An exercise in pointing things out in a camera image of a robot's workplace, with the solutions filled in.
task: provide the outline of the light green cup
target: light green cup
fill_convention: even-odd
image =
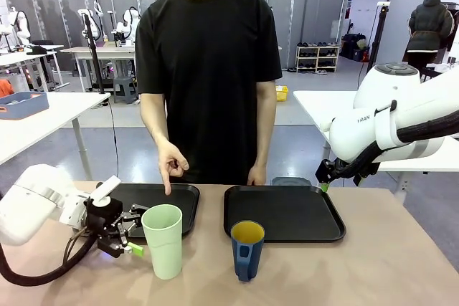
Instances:
[[[181,271],[180,208],[160,204],[143,213],[141,221],[155,275],[160,279],[173,279]]]

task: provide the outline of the floor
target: floor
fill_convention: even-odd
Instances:
[[[327,75],[314,73],[289,73],[283,72],[283,78],[278,80],[278,85],[285,85],[289,89],[288,98],[285,102],[279,102],[275,119],[276,125],[312,125],[313,122],[305,114],[303,108],[293,96],[297,90],[357,90],[357,78],[362,64],[352,60],[340,58],[339,71]],[[70,85],[60,89],[60,92],[81,92],[79,78],[63,76],[64,82]],[[117,103],[113,105],[113,117],[116,127],[142,128],[139,105],[125,105]],[[111,128],[112,120],[110,108],[102,107],[86,112],[80,117],[82,128]]]
[[[340,70],[326,76],[285,73],[279,85],[293,90],[355,90],[361,64],[340,62]],[[80,91],[73,78],[62,92]],[[295,104],[295,98],[279,103],[268,161],[268,181],[278,176],[304,177],[314,184],[314,173],[321,160],[323,138]],[[157,171],[157,151],[147,131],[137,119],[135,105],[113,107],[119,152],[119,177],[125,182],[160,183]],[[116,174],[115,146],[109,108],[89,110],[81,118],[82,129],[93,177],[104,180]],[[66,170],[73,179],[85,178],[72,129],[64,128],[51,134],[23,153],[0,166],[0,192],[7,191],[22,171],[34,164],[47,163]],[[387,173],[378,173],[364,181],[363,186],[394,190],[396,182]],[[333,185],[342,186],[343,181]],[[351,181],[344,181],[351,186]],[[459,271],[459,173],[418,173],[412,181],[405,206],[433,238],[452,265]]]

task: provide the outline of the blue mug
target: blue mug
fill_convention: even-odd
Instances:
[[[254,221],[240,221],[231,228],[232,255],[239,281],[257,276],[265,229]]]

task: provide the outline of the shoe rack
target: shoe rack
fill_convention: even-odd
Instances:
[[[324,56],[321,54],[325,51],[333,51],[332,56]],[[300,57],[301,53],[312,54],[310,57]],[[296,72],[317,72],[319,70],[331,70],[336,71],[338,65],[339,46],[322,46],[322,47],[296,47],[295,54],[295,67]],[[323,66],[324,62],[330,62],[327,66]]]

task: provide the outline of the black tray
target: black tray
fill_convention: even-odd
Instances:
[[[346,234],[328,195],[313,186],[233,186],[224,193],[226,234],[242,220],[261,224],[265,242],[326,243]]]
[[[186,237],[194,227],[196,210],[199,202],[199,190],[187,184],[172,184],[171,195],[164,193],[162,184],[122,183],[115,188],[110,197],[123,202],[123,210],[129,211],[132,204],[153,207],[159,204],[173,204],[180,208],[183,214],[182,238]],[[145,238],[142,228],[131,232],[130,238]]]

